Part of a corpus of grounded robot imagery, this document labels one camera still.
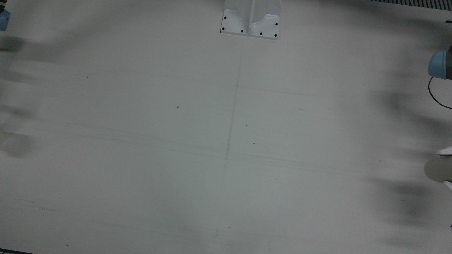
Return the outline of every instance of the scratch mark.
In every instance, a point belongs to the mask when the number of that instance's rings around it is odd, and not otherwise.
[[[237,93],[238,93],[238,90],[239,90],[240,70],[241,70],[241,68],[242,68],[242,59],[240,59],[239,71],[238,71],[238,75],[237,75],[237,81],[235,83],[234,103],[232,105],[231,125],[229,126],[229,136],[227,138],[226,160],[228,159],[229,150],[230,150],[230,146],[231,146],[232,124],[234,123],[235,105],[237,104]]]

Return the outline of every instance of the white table surface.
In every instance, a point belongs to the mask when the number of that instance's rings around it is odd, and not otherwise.
[[[270,41],[221,34],[221,0],[7,9],[0,248],[450,252],[452,195],[423,167],[452,143],[426,90],[451,12],[284,0]]]

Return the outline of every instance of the white mounting bracket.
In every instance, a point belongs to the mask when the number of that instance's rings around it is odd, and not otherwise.
[[[280,0],[226,0],[221,33],[277,40]]]

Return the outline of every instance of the metal base plate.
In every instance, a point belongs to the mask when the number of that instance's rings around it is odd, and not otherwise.
[[[265,15],[264,19],[248,23],[240,18],[237,10],[226,9],[221,23],[221,33],[277,40],[279,37],[279,16]]]

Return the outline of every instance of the gray floor grate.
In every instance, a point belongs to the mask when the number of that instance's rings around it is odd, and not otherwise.
[[[370,0],[398,5],[418,6],[431,9],[452,10],[452,0]]]

